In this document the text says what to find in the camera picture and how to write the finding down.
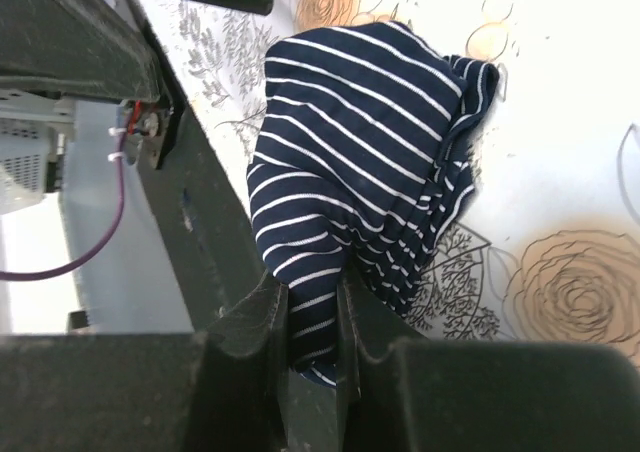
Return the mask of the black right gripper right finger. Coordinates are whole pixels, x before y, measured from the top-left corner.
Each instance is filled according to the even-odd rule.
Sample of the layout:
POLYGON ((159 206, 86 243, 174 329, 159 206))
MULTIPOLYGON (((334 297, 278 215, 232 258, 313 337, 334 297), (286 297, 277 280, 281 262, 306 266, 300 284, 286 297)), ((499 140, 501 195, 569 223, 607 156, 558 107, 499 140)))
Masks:
POLYGON ((639 375, 602 345, 430 340, 348 267, 338 287, 343 451, 635 451, 639 375))

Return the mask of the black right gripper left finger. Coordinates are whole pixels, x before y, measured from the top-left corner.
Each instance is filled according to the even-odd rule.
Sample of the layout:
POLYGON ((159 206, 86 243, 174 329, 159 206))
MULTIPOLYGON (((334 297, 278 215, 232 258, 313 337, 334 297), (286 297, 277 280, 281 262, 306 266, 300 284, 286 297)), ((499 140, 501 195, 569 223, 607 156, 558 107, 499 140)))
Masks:
POLYGON ((5 336, 5 451, 283 451, 287 291, 270 276, 208 329, 5 336))

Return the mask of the navy striped underwear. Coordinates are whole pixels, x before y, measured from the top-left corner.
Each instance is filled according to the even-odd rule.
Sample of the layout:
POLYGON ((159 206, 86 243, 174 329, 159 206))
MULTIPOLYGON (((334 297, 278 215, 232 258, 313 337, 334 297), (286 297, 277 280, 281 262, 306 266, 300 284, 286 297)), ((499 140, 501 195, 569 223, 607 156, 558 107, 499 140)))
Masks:
POLYGON ((265 79, 246 175, 254 239, 289 293, 290 367, 334 387, 345 267, 408 314, 423 268, 474 193, 469 140, 500 72, 442 56, 385 21, 285 38, 266 53, 265 79))

